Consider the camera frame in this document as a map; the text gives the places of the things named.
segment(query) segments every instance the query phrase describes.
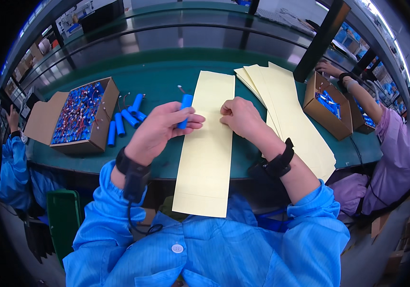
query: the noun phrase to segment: green bin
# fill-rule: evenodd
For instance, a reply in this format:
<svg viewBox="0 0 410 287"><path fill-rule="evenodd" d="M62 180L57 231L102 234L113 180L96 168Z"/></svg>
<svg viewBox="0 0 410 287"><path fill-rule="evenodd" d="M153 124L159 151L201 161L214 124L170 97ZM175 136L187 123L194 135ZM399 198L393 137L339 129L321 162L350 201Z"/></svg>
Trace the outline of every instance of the green bin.
<svg viewBox="0 0 410 287"><path fill-rule="evenodd" d="M55 254L63 258L73 252L73 240L84 218L76 191L59 189L47 193L47 216Z"/></svg>

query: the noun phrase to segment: blue box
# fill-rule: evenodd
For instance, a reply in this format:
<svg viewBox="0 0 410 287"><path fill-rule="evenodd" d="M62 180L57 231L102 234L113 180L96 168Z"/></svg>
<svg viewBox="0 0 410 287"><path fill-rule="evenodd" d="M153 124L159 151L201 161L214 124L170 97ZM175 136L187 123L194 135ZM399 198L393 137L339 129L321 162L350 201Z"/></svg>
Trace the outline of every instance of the blue box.
<svg viewBox="0 0 410 287"><path fill-rule="evenodd" d="M251 1L237 0L237 4L249 7L249 5L251 4Z"/></svg>

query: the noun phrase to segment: striped fabric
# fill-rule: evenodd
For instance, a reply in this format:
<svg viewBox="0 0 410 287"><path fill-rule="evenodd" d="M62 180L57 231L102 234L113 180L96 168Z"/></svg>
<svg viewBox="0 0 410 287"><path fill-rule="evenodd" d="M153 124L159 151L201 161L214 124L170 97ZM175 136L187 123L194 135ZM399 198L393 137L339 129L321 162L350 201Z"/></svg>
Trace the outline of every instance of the striped fabric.
<svg viewBox="0 0 410 287"><path fill-rule="evenodd" d="M102 168L95 201L64 258L68 286L170 287L181 274L190 287L339 286L340 253L350 234L336 219L340 205L321 186L288 207L295 219L286 233L257 227L246 200L233 195L226 218L189 215L182 223L157 213L157 233L133 242L122 190L110 182L111 161ZM130 211L141 221L140 207ZM183 251L176 253L172 246Z"/></svg>

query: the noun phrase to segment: green workbench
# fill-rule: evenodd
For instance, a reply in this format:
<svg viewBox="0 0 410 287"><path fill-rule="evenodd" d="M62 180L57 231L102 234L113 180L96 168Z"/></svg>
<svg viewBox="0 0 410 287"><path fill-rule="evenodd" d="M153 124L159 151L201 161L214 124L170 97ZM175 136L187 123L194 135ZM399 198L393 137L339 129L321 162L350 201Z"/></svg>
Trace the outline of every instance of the green workbench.
<svg viewBox="0 0 410 287"><path fill-rule="evenodd" d="M69 91L93 80L111 76L121 95L125 95L128 92L131 93L127 96L126 105L132 104L135 95L139 93L146 94L140 111L149 114L155 106L169 101L181 101L182 93L177 87L179 84L183 86L187 93L194 94L201 70L233 75L235 74L233 70L236 68L251 64L267 66L267 61L272 61L291 71L294 69L293 65L288 64L282 59L244 51L192 48L156 50L120 56L112 60L96 63L85 70L81 69L70 72L42 89L42 92L45 98L50 98L56 91ZM301 105L304 101L305 87L305 83L296 83ZM252 101L262 118L265 119L265 107L237 78L235 96ZM333 151L337 169L360 164L357 152L350 138L337 141L315 120L310 117L309 119ZM31 140L29 148L32 154L29 160L37 164L61 169L99 173L105 163L116 158L119 150L128 144L135 132L135 129L126 121L123 122L126 136L122 138L116 137L116 146L113 148L106 147L105 152L70 156ZM382 156L379 141L374 133L369 135L354 133L353 139L360 150L363 163L377 161ZM173 138L168 142L165 150L151 165L152 178L176 178L182 145L183 137ZM246 178L248 167L260 159L260 156L261 153L254 145L234 134L232 138L231 178Z"/></svg>

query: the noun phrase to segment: yellow paper sheet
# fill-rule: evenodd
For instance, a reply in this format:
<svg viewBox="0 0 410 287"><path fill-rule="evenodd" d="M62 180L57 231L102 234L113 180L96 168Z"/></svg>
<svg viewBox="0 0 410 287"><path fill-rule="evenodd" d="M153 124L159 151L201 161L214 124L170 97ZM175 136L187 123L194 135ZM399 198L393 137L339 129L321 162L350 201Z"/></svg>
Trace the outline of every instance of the yellow paper sheet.
<svg viewBox="0 0 410 287"><path fill-rule="evenodd" d="M206 118L185 135L172 210L226 217L231 169L232 130L220 123L220 108L234 98L235 77L201 71L192 106Z"/></svg>
<svg viewBox="0 0 410 287"><path fill-rule="evenodd" d="M280 127L285 139L291 138L294 151L312 172L327 181L334 172L334 154L302 111L292 72L269 63L269 67L257 65L245 67L251 77L275 125Z"/></svg>
<svg viewBox="0 0 410 287"><path fill-rule="evenodd" d="M245 86L247 86L248 89L249 89L250 91L252 91L253 94L258 98L258 100L265 106L264 101L262 100L261 96L259 95L258 90L257 90L256 87L254 86L253 81L252 81L251 78L248 76L248 73L245 71L245 69L244 69L244 68L240 68L240 69L235 69L234 71L236 72L237 77L240 79L240 81L242 81L242 82L245 84ZM270 113L269 113L268 110L267 110L267 116L266 116L265 123L267 123L267 125L268 125L271 129L273 129L273 131L278 135L279 138L281 138L282 140L284 140L281 131L277 130L277 128L276 128L276 126L275 126L275 124L274 124L274 122L273 122L273 119L272 119L272 117L270 116Z"/></svg>

